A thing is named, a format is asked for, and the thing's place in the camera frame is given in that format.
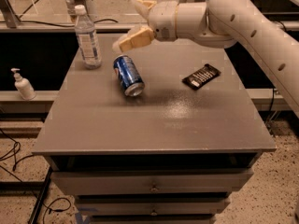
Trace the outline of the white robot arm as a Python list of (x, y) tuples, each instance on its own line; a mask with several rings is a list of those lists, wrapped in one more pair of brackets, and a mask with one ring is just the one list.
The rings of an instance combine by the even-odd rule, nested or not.
[(240, 43), (299, 116), (299, 43), (268, 20), (250, 0), (181, 1), (133, 0), (145, 25), (137, 25), (113, 44), (124, 53), (156, 39), (179, 38), (206, 47)]

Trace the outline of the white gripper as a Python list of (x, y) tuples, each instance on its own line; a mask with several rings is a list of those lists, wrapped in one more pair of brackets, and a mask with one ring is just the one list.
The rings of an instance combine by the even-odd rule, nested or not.
[(175, 41), (176, 35), (176, 1), (158, 3), (153, 0), (131, 0), (136, 12), (148, 19), (148, 25), (137, 25), (127, 34), (122, 35), (112, 45), (117, 53), (145, 47), (154, 37), (159, 41)]

